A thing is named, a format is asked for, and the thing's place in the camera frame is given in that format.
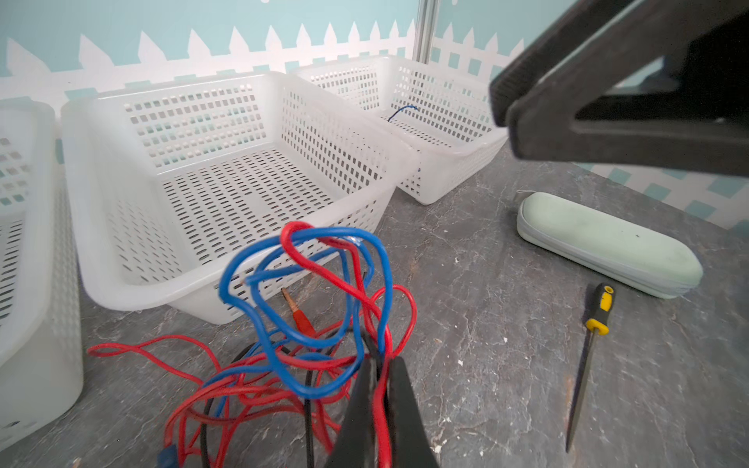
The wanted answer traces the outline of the middle white plastic basket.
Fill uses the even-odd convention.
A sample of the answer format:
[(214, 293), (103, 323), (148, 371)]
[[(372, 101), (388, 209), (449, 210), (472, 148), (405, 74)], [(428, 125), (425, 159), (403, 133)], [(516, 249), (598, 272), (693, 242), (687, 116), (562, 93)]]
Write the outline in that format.
[(220, 76), (70, 101), (60, 112), (82, 283), (100, 306), (222, 325), (236, 253), (289, 222), (374, 230), (419, 156), (294, 75)]

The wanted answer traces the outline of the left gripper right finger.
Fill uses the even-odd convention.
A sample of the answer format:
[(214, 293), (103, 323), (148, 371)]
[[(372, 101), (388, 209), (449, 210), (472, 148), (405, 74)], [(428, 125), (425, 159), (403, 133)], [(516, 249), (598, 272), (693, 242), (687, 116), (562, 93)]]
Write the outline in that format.
[(389, 366), (387, 418), (393, 467), (439, 467), (426, 436), (406, 363), (401, 357), (393, 359)]

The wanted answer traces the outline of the left white plastic basket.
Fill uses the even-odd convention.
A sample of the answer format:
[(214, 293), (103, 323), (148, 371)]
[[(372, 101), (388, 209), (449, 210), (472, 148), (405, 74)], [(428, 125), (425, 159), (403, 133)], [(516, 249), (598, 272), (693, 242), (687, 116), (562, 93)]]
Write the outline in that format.
[(68, 411), (84, 385), (77, 255), (56, 115), (1, 107), (1, 446)]

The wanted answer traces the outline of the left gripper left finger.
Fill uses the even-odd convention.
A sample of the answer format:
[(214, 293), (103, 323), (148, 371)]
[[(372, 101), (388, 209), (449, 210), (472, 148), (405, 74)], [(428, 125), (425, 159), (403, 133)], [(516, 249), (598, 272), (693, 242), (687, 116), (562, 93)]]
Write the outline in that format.
[(353, 386), (341, 432), (337, 436), (325, 468), (363, 468), (375, 466), (373, 395), (376, 386), (376, 364), (366, 358)]

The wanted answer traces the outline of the yellow black small screwdriver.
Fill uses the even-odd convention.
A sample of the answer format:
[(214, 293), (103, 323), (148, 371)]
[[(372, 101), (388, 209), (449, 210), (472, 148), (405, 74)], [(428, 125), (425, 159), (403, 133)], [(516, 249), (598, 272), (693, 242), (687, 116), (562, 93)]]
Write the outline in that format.
[(566, 452), (570, 452), (575, 438), (575, 431), (580, 421), (584, 397), (592, 364), (592, 355), (597, 337), (604, 337), (610, 332), (608, 321), (616, 301), (614, 287), (607, 283), (599, 284), (589, 302), (583, 325), (586, 329), (585, 342), (581, 352), (579, 373), (575, 382), (575, 393), (571, 404), (567, 431)]

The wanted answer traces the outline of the right white plastic basket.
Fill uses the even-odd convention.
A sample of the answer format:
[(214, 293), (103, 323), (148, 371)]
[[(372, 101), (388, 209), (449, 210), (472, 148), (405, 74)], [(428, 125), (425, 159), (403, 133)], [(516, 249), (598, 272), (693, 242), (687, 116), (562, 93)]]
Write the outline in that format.
[(417, 150), (419, 169), (400, 187), (423, 205), (486, 167), (508, 139), (493, 120), (487, 85), (443, 68), (370, 56), (312, 64), (295, 74), (387, 122)]

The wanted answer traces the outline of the mint green zip case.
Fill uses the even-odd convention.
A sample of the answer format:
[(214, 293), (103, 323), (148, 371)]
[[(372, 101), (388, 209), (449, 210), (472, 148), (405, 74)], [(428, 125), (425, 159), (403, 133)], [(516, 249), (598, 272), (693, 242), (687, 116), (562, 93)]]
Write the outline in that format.
[(524, 240), (656, 298), (678, 298), (703, 277), (681, 241), (549, 193), (525, 198), (516, 226)]

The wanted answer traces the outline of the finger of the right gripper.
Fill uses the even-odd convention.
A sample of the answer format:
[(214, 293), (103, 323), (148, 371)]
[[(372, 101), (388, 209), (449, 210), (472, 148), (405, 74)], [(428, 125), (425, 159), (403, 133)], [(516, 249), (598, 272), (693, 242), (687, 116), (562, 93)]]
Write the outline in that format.
[(523, 160), (748, 174), (748, 5), (579, 1), (490, 87)]

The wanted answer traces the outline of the white plastic basket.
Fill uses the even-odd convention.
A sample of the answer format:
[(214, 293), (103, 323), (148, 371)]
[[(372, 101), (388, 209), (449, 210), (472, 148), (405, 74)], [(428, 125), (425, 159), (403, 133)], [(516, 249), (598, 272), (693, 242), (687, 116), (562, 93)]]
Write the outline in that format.
[(374, 230), (419, 156), (294, 75), (220, 76), (70, 101), (60, 112), (82, 283), (100, 306), (222, 325), (236, 253), (289, 222)]
[(84, 385), (77, 255), (56, 115), (1, 107), (1, 446), (68, 411)]
[(487, 85), (443, 68), (370, 56), (312, 64), (295, 74), (387, 122), (417, 150), (419, 169), (400, 187), (423, 205), (486, 167), (508, 139), (493, 120)]

